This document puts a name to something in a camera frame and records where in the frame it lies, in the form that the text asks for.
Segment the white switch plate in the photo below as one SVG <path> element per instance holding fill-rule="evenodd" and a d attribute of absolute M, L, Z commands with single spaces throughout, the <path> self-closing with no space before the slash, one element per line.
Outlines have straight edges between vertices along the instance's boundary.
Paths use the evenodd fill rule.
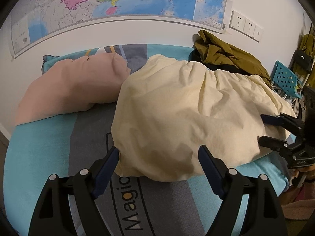
<path fill-rule="evenodd" d="M 253 21 L 246 19 L 243 33 L 249 37 L 253 37 L 255 27 L 256 24 Z"/>
<path fill-rule="evenodd" d="M 252 38 L 256 40 L 257 42 L 260 42 L 263 34 L 264 34 L 264 30 L 261 27 L 256 25 L 255 30 L 254 30 L 254 35 Z"/>
<path fill-rule="evenodd" d="M 237 30 L 237 31 L 242 32 L 244 29 L 245 20 L 246 20 L 246 18 L 243 15 L 239 14 L 236 11 L 233 11 L 230 27 Z"/>

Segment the silver screw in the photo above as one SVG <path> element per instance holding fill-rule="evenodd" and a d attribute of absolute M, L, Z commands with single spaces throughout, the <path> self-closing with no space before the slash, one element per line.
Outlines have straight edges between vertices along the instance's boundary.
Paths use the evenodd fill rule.
<path fill-rule="evenodd" d="M 237 170 L 236 169 L 229 169 L 229 173 L 231 175 L 236 175 L 237 174 Z"/>
<path fill-rule="evenodd" d="M 56 174 L 52 174 L 52 175 L 49 176 L 49 180 L 50 181 L 54 181 L 56 178 L 57 178 Z"/>
<path fill-rule="evenodd" d="M 85 175 L 87 175 L 89 173 L 89 170 L 88 169 L 82 169 L 81 171 L 80 171 L 80 174 L 82 175 L 82 176 L 85 176 Z"/>
<path fill-rule="evenodd" d="M 265 174 L 261 174 L 261 175 L 260 175 L 260 178 L 261 178 L 262 180 L 266 181 L 266 180 L 268 179 L 268 176 L 265 175 Z"/>

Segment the teal fabric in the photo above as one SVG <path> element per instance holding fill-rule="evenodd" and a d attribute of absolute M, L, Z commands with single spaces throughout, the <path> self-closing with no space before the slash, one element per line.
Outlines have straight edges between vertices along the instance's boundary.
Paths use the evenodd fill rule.
<path fill-rule="evenodd" d="M 278 162 L 279 159 L 276 157 L 276 153 L 271 152 L 256 161 L 244 164 L 236 169 L 244 176 L 258 177 L 260 174 L 266 174 L 269 177 L 277 195 L 280 195 L 289 182 L 281 170 L 275 165 Z M 213 193 L 205 176 L 193 177 L 188 180 L 188 184 L 193 194 L 201 223 L 205 232 L 207 232 L 220 208 L 222 201 Z M 247 202 L 248 195 L 244 195 L 232 236 L 238 236 L 240 234 L 246 213 Z"/>
<path fill-rule="evenodd" d="M 89 56 L 94 55 L 98 49 L 99 48 L 91 49 L 91 51 L 89 52 L 88 55 Z M 47 72 L 56 62 L 64 60 L 66 58 L 77 59 L 79 57 L 82 57 L 87 53 L 87 51 L 88 50 L 80 51 L 80 52 L 71 53 L 71 54 L 68 54 L 65 56 L 59 56 L 59 57 L 46 55 L 46 56 L 44 56 L 44 59 L 46 60 L 46 62 L 43 63 L 43 71 L 44 71 L 44 73 Z"/>
<path fill-rule="evenodd" d="M 12 134 L 4 164 L 4 205 L 9 222 L 21 235 L 28 235 L 48 176 L 68 176 L 70 136 L 76 118 L 77 113 L 57 115 L 19 125 Z"/>
<path fill-rule="evenodd" d="M 193 50 L 193 48 L 181 46 L 148 44 L 148 58 L 156 54 L 161 54 L 165 57 L 188 61 L 189 55 Z"/>

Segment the teal plastic basket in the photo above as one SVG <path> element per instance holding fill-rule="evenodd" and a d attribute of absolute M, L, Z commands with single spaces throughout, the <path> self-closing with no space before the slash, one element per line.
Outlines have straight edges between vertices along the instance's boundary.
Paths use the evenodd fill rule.
<path fill-rule="evenodd" d="M 277 84 L 288 96 L 293 98 L 302 98 L 297 92 L 298 87 L 302 86 L 302 82 L 297 76 L 285 65 L 276 61 L 275 63 L 275 74 L 273 82 Z"/>

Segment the crumpled cloth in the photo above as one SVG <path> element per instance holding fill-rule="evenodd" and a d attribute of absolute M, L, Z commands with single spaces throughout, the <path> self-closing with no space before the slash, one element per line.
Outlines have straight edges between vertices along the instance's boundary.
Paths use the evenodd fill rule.
<path fill-rule="evenodd" d="M 28 87 L 15 125 L 86 111 L 95 103 L 115 102 L 129 75 L 127 62 L 117 53 L 58 61 Z"/>
<path fill-rule="evenodd" d="M 259 75 L 271 88 L 271 79 L 261 62 L 253 55 L 228 44 L 213 34 L 200 30 L 200 38 L 195 41 L 201 62 L 212 65 L 234 65 L 250 75 Z"/>
<path fill-rule="evenodd" d="M 152 56 L 119 94 L 111 127 L 120 151 L 115 172 L 163 182 L 203 175 L 198 160 L 203 144 L 227 167 L 249 163 L 270 152 L 258 146 L 259 136 L 289 136 L 260 117 L 281 112 L 295 116 L 258 75 Z"/>

